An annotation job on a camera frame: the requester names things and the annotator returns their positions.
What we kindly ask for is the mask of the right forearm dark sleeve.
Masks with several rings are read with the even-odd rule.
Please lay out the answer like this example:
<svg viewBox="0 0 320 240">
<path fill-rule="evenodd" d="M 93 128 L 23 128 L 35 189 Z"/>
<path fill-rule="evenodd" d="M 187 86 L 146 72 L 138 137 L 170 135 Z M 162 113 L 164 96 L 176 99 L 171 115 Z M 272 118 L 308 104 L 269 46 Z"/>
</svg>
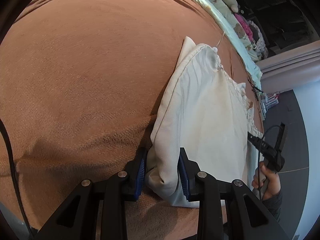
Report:
<svg viewBox="0 0 320 240">
<path fill-rule="evenodd" d="M 275 196 L 262 201 L 264 206 L 268 209 L 268 211 L 276 219 L 277 222 L 280 222 L 282 201 L 283 194 L 281 191 L 279 191 Z"/>
</svg>

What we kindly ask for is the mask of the person right hand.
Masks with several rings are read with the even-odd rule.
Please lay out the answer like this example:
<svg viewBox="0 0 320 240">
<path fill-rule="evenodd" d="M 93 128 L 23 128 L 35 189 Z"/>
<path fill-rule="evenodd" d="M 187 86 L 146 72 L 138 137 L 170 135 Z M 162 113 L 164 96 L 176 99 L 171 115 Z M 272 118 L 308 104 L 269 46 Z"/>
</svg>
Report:
<svg viewBox="0 0 320 240">
<path fill-rule="evenodd" d="M 262 189 L 262 200 L 277 196 L 281 190 L 279 175 L 266 167 L 263 161 L 259 163 L 259 175 L 255 174 L 252 180 L 254 189 Z"/>
</svg>

